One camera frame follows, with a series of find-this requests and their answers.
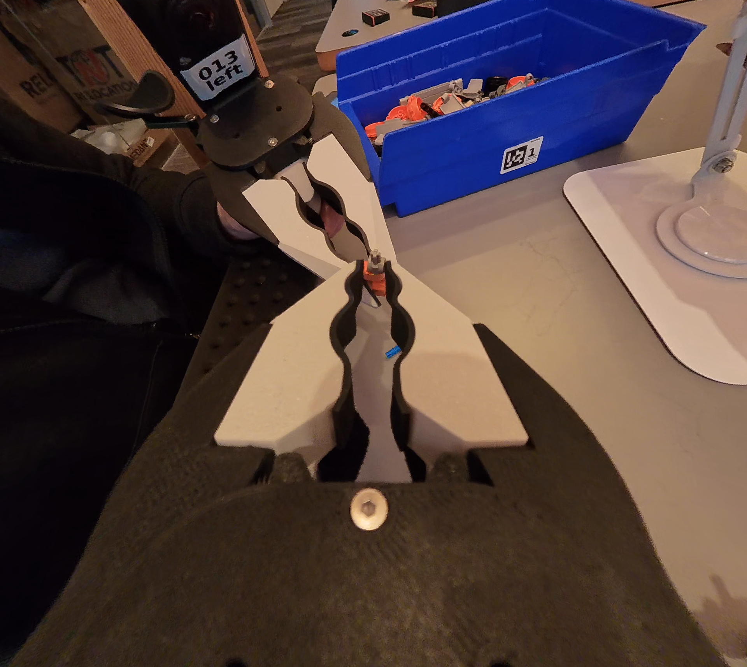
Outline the person's left hand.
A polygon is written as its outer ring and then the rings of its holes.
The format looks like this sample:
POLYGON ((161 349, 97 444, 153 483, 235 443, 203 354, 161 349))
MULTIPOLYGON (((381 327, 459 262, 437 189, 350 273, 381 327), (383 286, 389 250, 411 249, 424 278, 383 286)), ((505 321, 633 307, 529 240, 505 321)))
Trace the person's left hand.
POLYGON ((256 240, 259 236, 238 223, 236 219, 230 216, 220 203, 217 203, 217 217, 224 232, 233 240, 251 241, 256 240))

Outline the white book stand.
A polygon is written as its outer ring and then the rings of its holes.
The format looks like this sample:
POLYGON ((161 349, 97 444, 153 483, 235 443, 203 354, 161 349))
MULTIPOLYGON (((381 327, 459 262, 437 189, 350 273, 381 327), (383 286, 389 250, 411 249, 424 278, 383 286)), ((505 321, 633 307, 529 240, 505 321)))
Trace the white book stand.
POLYGON ((580 172, 563 192, 670 353, 745 384, 745 3, 732 38, 703 150, 580 172))

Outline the black perforated pad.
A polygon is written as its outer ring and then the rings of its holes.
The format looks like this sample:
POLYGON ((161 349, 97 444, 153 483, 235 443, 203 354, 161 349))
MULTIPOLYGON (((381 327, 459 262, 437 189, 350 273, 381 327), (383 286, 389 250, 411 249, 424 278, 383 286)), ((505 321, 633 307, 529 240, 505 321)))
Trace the black perforated pad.
POLYGON ((254 329, 270 323, 320 282, 313 272, 275 248, 251 258, 232 260, 179 395, 186 394, 254 329))

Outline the person's left forearm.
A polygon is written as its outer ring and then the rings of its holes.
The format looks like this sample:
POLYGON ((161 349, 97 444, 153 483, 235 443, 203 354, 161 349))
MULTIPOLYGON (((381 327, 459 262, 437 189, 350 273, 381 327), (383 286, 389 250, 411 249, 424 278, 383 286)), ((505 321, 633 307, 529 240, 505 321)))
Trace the person's left forearm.
POLYGON ((154 211, 163 226, 170 250, 186 261, 202 257, 226 262, 236 251, 223 231, 217 200, 201 171, 191 174, 135 167, 128 185, 154 211))

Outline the blue plastic bin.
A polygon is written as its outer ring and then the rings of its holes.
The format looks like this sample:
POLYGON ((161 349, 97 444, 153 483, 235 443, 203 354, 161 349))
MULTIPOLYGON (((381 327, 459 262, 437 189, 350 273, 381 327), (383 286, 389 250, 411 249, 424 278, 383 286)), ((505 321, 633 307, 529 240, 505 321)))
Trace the blue plastic bin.
POLYGON ((338 105, 406 216, 620 144, 705 25, 626 0, 492 0, 337 58, 338 105), (462 78, 541 83, 388 134, 400 98, 462 78))

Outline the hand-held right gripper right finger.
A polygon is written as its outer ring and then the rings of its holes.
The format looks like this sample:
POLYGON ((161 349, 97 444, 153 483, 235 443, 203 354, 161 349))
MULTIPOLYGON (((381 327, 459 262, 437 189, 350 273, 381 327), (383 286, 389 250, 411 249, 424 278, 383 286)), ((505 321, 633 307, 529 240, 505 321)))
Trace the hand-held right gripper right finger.
POLYGON ((391 430, 412 479, 444 453, 523 447, 528 434, 469 317, 397 263, 385 266, 393 372, 391 430))

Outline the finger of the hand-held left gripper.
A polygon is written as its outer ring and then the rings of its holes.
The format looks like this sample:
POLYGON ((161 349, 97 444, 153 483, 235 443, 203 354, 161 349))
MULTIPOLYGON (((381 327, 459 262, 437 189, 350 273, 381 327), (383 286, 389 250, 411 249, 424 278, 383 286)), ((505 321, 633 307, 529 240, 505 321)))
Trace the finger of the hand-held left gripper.
POLYGON ((341 215, 360 234, 367 250, 397 262, 395 248, 374 184, 366 179, 332 134, 314 143, 306 169, 312 183, 334 198, 341 215))
POLYGON ((322 279, 346 267, 326 233, 305 218, 302 199, 287 179, 258 180, 243 196, 268 228, 265 238, 274 238, 288 257, 322 279))

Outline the white packaging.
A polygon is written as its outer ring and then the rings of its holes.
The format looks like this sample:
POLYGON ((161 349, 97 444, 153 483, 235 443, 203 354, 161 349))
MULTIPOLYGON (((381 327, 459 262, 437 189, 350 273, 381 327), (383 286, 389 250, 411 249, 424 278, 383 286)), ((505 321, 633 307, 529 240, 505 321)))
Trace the white packaging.
POLYGON ((132 160, 154 149, 156 139, 142 119, 127 120, 108 125, 78 129, 72 137, 98 148, 105 154, 119 154, 132 160))

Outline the printed cardboard box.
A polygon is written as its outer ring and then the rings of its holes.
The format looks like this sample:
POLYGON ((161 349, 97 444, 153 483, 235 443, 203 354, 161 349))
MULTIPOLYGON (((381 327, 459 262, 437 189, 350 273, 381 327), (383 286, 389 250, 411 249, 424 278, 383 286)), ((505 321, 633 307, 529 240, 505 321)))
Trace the printed cardboard box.
POLYGON ((96 102, 129 96, 127 70, 78 0, 2 0, 2 27, 36 58, 86 112, 105 122, 96 102))

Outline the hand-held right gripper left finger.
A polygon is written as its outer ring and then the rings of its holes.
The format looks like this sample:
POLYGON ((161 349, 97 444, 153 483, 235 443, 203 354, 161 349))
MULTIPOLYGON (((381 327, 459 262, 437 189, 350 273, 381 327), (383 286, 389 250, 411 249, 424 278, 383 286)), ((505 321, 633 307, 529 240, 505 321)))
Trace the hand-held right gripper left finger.
POLYGON ((363 263, 348 264, 275 318, 214 439, 299 453, 322 481, 353 481, 369 430, 345 348, 356 336, 363 263))

